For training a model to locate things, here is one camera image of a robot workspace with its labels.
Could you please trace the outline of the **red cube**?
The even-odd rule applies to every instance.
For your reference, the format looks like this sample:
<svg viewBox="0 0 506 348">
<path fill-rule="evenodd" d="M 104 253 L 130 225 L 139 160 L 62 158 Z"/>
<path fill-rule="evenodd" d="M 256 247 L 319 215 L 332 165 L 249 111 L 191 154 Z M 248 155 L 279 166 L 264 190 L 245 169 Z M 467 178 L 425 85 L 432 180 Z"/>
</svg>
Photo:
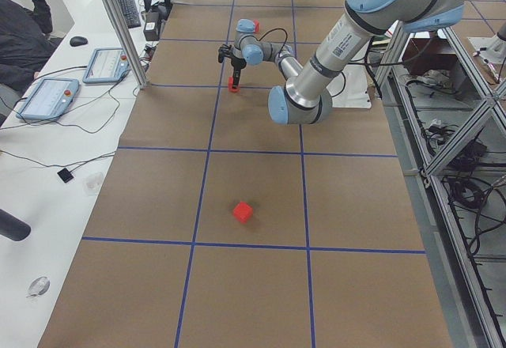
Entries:
<svg viewBox="0 0 506 348">
<path fill-rule="evenodd" d="M 260 23 L 258 20 L 253 20 L 254 23 L 254 34 L 258 34 L 260 30 Z"/>
<path fill-rule="evenodd" d="M 240 85 L 234 77 L 228 78 L 228 91 L 231 93 L 238 93 L 240 91 Z"/>
<path fill-rule="evenodd" d="M 238 202 L 232 210 L 232 215 L 240 223 L 246 223 L 253 215 L 253 208 L 246 202 Z"/>
</svg>

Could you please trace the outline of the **black keyboard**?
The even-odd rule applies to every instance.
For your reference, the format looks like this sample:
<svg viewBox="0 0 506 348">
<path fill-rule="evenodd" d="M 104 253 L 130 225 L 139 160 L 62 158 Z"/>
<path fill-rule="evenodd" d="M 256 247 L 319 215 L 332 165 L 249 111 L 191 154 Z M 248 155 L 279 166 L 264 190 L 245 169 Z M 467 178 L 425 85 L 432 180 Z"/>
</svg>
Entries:
<svg viewBox="0 0 506 348">
<path fill-rule="evenodd" d="M 119 8 L 128 28 L 142 25 L 135 0 L 117 0 Z"/>
</svg>

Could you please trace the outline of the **far teach pendant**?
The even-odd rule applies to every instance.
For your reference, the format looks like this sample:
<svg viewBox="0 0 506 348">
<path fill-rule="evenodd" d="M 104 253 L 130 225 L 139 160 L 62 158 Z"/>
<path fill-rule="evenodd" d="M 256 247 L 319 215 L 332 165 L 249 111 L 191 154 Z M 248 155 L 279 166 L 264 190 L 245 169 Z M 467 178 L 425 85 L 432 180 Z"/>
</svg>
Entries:
<svg viewBox="0 0 506 348">
<path fill-rule="evenodd" d="M 88 85 L 114 84 L 130 69 L 122 48 L 108 47 L 94 50 L 82 81 Z"/>
</svg>

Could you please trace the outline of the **teach pendant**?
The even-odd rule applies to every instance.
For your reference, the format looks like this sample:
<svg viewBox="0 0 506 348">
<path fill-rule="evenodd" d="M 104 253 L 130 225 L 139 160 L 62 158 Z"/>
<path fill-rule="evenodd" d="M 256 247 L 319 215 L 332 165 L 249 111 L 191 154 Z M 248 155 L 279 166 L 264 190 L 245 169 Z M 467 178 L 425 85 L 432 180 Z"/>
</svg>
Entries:
<svg viewBox="0 0 506 348">
<path fill-rule="evenodd" d="M 44 78 L 16 112 L 23 121 L 58 119 L 71 105 L 80 89 L 77 79 Z"/>
<path fill-rule="evenodd" d="M 82 81 L 88 85 L 114 84 L 130 69 L 122 48 L 108 47 L 94 50 Z"/>
</svg>

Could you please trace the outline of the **black computer mouse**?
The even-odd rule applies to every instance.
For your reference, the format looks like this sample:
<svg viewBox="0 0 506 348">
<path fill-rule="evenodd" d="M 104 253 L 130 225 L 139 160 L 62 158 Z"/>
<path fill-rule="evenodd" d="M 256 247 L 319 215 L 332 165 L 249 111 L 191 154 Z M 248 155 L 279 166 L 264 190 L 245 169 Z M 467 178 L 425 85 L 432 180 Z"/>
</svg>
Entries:
<svg viewBox="0 0 506 348">
<path fill-rule="evenodd" d="M 88 43 L 88 39 L 83 36 L 73 36 L 69 43 L 71 47 L 80 47 L 86 45 Z"/>
</svg>

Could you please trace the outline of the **near teach pendant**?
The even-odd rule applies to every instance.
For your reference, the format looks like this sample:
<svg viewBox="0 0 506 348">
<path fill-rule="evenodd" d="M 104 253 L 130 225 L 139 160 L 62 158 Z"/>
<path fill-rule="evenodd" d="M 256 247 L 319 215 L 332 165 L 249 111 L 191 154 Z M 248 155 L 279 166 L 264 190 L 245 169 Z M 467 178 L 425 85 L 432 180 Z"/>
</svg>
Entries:
<svg viewBox="0 0 506 348">
<path fill-rule="evenodd" d="M 80 89 L 77 79 L 44 78 L 16 112 L 23 121 L 58 119 L 71 105 Z"/>
</svg>

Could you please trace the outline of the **small black square pad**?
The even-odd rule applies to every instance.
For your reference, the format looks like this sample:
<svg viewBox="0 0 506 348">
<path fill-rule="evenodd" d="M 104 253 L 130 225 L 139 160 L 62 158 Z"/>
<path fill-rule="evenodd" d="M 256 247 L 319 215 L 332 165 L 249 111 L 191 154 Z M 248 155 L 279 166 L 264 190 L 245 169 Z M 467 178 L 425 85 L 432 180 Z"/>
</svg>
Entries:
<svg viewBox="0 0 506 348">
<path fill-rule="evenodd" d="M 63 183 L 69 183 L 74 178 L 72 172 L 67 168 L 59 170 L 57 175 Z"/>
</svg>

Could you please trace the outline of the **person in dark jacket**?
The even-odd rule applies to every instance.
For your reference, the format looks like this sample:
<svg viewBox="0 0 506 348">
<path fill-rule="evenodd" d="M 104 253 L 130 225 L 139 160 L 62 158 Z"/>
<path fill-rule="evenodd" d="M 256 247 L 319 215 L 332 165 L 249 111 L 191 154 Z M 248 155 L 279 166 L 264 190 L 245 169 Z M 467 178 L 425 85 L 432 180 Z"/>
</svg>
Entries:
<svg viewBox="0 0 506 348">
<path fill-rule="evenodd" d="M 46 0 L 32 0 L 27 9 L 12 0 L 1 0 L 1 83 L 23 93 L 39 76 L 56 46 L 51 7 Z"/>
</svg>

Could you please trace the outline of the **white pedestal column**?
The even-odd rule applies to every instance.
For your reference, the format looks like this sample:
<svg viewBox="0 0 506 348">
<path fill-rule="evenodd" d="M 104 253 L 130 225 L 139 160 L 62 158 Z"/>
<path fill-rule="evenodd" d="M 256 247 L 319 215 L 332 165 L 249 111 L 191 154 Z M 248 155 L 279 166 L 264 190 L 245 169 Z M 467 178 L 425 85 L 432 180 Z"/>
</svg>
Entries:
<svg viewBox="0 0 506 348">
<path fill-rule="evenodd" d="M 348 65 L 327 89 L 334 108 L 369 109 L 372 106 L 368 94 L 368 77 L 362 65 Z"/>
</svg>

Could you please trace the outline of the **aluminium frame post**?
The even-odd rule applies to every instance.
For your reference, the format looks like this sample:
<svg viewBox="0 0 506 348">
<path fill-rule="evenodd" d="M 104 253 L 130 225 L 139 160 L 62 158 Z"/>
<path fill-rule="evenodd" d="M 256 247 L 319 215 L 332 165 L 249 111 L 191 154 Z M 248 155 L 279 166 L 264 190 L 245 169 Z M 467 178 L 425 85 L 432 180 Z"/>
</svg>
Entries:
<svg viewBox="0 0 506 348">
<path fill-rule="evenodd" d="M 105 11 L 111 22 L 121 47 L 126 53 L 127 61 L 130 64 L 130 70 L 133 73 L 139 89 L 144 89 L 148 83 L 147 77 L 142 67 L 141 60 L 138 57 L 134 41 L 130 36 L 127 23 L 124 20 L 123 13 L 117 0 L 102 0 Z"/>
</svg>

